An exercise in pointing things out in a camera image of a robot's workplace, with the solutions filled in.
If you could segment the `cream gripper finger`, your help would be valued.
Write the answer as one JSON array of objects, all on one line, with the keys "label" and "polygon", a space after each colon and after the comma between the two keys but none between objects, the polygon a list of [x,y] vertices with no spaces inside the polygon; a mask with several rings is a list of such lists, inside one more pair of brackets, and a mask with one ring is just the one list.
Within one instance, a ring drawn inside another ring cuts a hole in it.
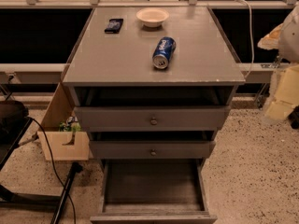
[{"label": "cream gripper finger", "polygon": [[276,69],[271,76],[270,96],[263,107],[267,121],[283,121],[299,106],[299,63]]}]

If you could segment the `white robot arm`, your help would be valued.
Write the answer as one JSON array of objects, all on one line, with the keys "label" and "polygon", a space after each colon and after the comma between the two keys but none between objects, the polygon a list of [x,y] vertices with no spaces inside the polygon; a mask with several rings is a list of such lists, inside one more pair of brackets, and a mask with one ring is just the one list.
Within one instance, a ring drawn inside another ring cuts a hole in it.
[{"label": "white robot arm", "polygon": [[299,7],[295,7],[283,23],[264,36],[258,47],[277,49],[278,55],[290,62],[287,68],[274,71],[270,97],[263,109],[265,119],[283,121],[299,106]]}]

